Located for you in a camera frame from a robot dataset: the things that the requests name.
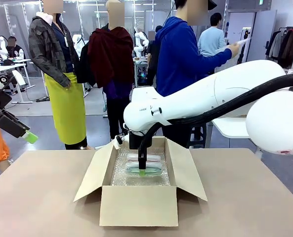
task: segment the light blue shirt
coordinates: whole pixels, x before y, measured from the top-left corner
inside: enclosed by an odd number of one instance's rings
[[[198,41],[199,53],[204,57],[216,55],[216,51],[225,46],[224,32],[216,27],[203,31]]]

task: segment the purple garment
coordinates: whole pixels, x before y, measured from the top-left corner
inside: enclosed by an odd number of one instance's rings
[[[121,99],[130,96],[132,83],[123,83],[111,81],[107,86],[103,87],[107,99]]]

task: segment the open door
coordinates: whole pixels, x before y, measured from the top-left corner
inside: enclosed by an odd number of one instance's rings
[[[266,59],[266,45],[274,31],[277,10],[256,13],[247,61]]]

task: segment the cardboard box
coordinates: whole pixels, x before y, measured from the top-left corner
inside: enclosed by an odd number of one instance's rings
[[[110,186],[118,152],[111,142],[94,154],[74,201],[102,187],[101,226],[178,226],[177,188],[207,201],[204,187],[188,149],[165,137],[151,148],[164,148],[171,186]]]

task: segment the blue hoodie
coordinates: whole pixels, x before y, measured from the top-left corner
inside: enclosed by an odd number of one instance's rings
[[[230,49],[212,57],[200,55],[194,31],[186,21],[175,16],[166,21],[155,40],[161,45],[156,82],[162,96],[171,95],[206,77],[208,72],[232,57]]]

